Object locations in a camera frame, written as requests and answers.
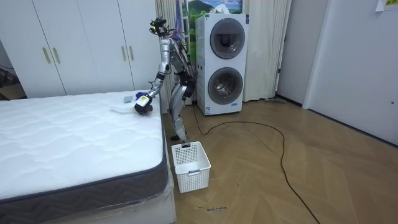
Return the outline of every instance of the mattress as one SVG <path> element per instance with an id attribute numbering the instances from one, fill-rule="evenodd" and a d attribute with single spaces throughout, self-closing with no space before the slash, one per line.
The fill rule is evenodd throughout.
<path id="1" fill-rule="evenodd" d="M 147 116 L 112 110 L 135 94 L 0 101 L 0 223 L 42 223 L 163 192 L 159 98 Z"/>

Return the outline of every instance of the landscape poster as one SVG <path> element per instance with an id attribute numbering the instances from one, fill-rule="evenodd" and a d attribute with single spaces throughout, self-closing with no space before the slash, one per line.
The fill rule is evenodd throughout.
<path id="1" fill-rule="evenodd" d="M 241 14 L 243 9 L 243 0 L 188 0 L 189 10 L 189 34 L 190 34 L 190 48 L 191 48 L 191 61 L 192 64 L 196 64 L 196 37 L 195 37 L 195 21 L 202 15 L 209 13 L 215 7 L 224 4 L 231 14 Z"/>

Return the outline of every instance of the white wall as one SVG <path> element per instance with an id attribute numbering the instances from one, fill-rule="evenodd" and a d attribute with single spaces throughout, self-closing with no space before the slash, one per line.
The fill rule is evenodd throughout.
<path id="1" fill-rule="evenodd" d="M 398 144 L 398 11 L 330 1 L 303 107 Z"/>
<path id="2" fill-rule="evenodd" d="M 0 65 L 3 65 L 8 68 L 12 68 L 12 64 L 10 60 L 8 59 L 8 55 L 4 47 L 2 46 L 1 40 L 0 40 Z M 0 66 L 1 69 L 7 70 L 12 74 L 15 74 L 15 71 L 13 69 L 6 69 L 2 66 Z"/>
<path id="3" fill-rule="evenodd" d="M 292 1 L 277 93 L 304 102 L 328 0 Z"/>

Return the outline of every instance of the humanoid robot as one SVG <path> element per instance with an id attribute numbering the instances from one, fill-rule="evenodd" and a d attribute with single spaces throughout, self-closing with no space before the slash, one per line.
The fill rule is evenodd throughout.
<path id="1" fill-rule="evenodd" d="M 141 96 L 136 101 L 134 108 L 139 114 L 146 114 L 152 111 L 153 97 L 159 94 L 163 86 L 164 79 L 172 73 L 172 67 L 175 74 L 175 86 L 172 91 L 172 97 L 169 105 L 169 115 L 172 119 L 172 125 L 179 139 L 187 142 L 187 135 L 183 120 L 180 117 L 181 110 L 185 106 L 185 100 L 193 95 L 195 89 L 195 74 L 192 70 L 187 50 L 184 43 L 180 40 L 181 33 L 170 30 L 165 27 L 166 20 L 157 18 L 150 25 L 149 31 L 158 35 L 160 40 L 160 48 L 162 61 L 159 64 L 155 81 L 151 82 L 152 88 L 148 94 Z"/>

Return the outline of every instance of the baseboard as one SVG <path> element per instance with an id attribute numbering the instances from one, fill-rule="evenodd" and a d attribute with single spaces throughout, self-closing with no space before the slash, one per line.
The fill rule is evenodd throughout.
<path id="1" fill-rule="evenodd" d="M 292 104 L 294 104 L 294 105 L 296 105 L 296 106 L 299 106 L 299 107 L 302 107 L 302 106 L 303 106 L 302 103 L 296 102 L 296 101 L 294 101 L 294 100 L 291 100 L 291 99 L 286 98 L 286 97 L 284 97 L 284 96 L 281 96 L 281 95 L 279 95 L 279 94 L 276 94 L 276 97 L 281 98 L 281 99 L 283 99 L 283 100 L 286 100 L 287 102 L 292 103 Z"/>
<path id="2" fill-rule="evenodd" d="M 338 120 L 336 120 L 336 119 L 334 119 L 334 118 L 331 118 L 331 117 L 329 117 L 329 116 L 326 116 L 326 115 L 321 114 L 321 113 L 319 113 L 319 112 L 316 112 L 316 111 L 314 111 L 314 110 L 311 110 L 311 109 L 308 109 L 308 110 L 311 111 L 311 112 L 313 112 L 313 113 L 316 113 L 316 114 L 318 114 L 318 115 L 320 115 L 320 116 L 322 116 L 322 117 L 324 117 L 324 118 L 328 118 L 329 120 L 332 120 L 332 121 L 334 121 L 334 122 L 336 122 L 336 123 L 338 123 L 338 124 L 341 124 L 341 125 L 343 125 L 343 126 L 346 126 L 347 128 L 351 128 L 351 129 L 353 129 L 353 130 L 355 130 L 355 131 L 357 131 L 357 132 L 359 132 L 359 133 L 362 133 L 362 134 L 364 134 L 364 135 L 367 135 L 367 136 L 369 136 L 369 137 L 371 137 L 371 138 L 373 138 L 373 139 L 379 140 L 380 142 L 386 143 L 386 144 L 388 144 L 389 146 L 392 146 L 392 147 L 395 147 L 395 148 L 398 149 L 398 145 L 396 145 L 396 144 L 394 144 L 394 143 L 391 143 L 391 142 L 389 142 L 389 141 L 386 141 L 386 140 L 384 140 L 384 139 L 381 139 L 381 138 L 379 138 L 379 137 L 377 137 L 377 136 L 374 136 L 373 134 L 369 134 L 369 133 L 367 133 L 366 131 L 362 131 L 362 130 L 360 130 L 360 129 L 358 129 L 358 128 L 354 128 L 354 127 L 352 127 L 351 125 L 348 125 L 348 124 L 346 124 L 346 123 L 343 123 L 343 122 L 341 122 L 341 121 L 338 121 Z"/>

